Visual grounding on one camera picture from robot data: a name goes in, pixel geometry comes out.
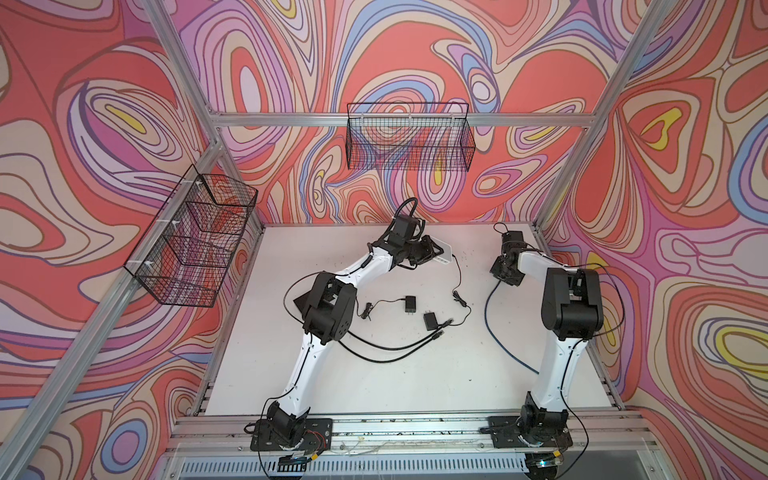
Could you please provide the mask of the black power adapter with cord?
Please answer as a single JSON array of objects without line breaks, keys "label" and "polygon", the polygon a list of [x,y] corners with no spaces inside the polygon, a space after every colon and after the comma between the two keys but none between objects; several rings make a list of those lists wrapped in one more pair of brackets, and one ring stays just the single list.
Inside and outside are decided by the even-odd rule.
[{"label": "black power adapter with cord", "polygon": [[456,284],[450,290],[450,297],[446,297],[439,306],[423,314],[428,332],[438,332],[447,327],[461,327],[473,312],[472,306],[459,291],[463,283],[463,270],[455,254],[452,254],[452,263],[457,272]]}]

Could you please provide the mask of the white square router box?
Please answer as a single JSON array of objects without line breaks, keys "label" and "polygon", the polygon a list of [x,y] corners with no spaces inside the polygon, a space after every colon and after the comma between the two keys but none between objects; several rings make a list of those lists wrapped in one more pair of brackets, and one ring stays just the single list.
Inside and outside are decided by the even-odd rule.
[{"label": "white square router box", "polygon": [[448,243],[435,237],[431,237],[430,242],[434,261],[444,265],[449,265],[453,262],[452,248]]}]

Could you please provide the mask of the black network switch box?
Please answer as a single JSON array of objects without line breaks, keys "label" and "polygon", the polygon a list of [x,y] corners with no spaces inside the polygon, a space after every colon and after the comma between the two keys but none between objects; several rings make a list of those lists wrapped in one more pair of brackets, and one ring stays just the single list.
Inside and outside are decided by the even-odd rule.
[{"label": "black network switch box", "polygon": [[306,305],[306,297],[300,296],[293,300],[294,305],[297,308],[298,311],[298,318],[301,323],[304,322],[304,307]]}]

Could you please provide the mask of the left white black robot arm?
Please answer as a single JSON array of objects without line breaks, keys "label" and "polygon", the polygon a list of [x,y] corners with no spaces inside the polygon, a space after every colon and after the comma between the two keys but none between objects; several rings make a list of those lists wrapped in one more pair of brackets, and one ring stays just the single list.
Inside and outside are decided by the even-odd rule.
[{"label": "left white black robot arm", "polygon": [[359,288],[396,267],[414,270],[445,253],[441,244],[424,233],[426,221],[415,216],[417,206],[415,197],[403,201],[384,233],[368,245],[364,257],[339,272],[316,273],[311,289],[296,299],[296,320],[303,331],[300,353],[284,393],[265,401],[256,427],[257,441],[265,438],[286,448],[302,442],[310,411],[306,393],[314,371],[326,348],[349,332]]}]

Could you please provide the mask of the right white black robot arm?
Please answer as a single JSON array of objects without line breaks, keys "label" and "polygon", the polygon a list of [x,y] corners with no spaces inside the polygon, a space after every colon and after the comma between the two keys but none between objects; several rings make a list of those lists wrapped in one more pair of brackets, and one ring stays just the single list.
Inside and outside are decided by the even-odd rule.
[{"label": "right white black robot arm", "polygon": [[501,234],[500,255],[490,273],[509,286],[526,279],[543,285],[541,321],[548,337],[538,377],[516,421],[520,440],[538,447],[565,433],[576,366],[604,325],[599,275],[552,259],[525,242],[522,232],[511,230]]}]

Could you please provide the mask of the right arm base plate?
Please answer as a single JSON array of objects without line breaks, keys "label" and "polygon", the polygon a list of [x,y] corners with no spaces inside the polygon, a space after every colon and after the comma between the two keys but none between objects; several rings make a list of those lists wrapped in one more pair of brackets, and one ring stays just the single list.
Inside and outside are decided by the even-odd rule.
[{"label": "right arm base plate", "polygon": [[487,425],[479,429],[491,437],[494,448],[533,448],[567,450],[573,446],[569,432],[552,428],[523,427],[518,415],[489,416]]}]

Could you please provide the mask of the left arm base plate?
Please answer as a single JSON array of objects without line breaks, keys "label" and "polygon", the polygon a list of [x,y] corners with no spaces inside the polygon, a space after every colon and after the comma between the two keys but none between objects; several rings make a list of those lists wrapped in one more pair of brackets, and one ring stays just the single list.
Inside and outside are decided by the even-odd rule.
[{"label": "left arm base plate", "polygon": [[330,417],[312,417],[285,428],[260,419],[243,431],[251,436],[250,450],[254,452],[322,453],[332,446],[333,426]]}]

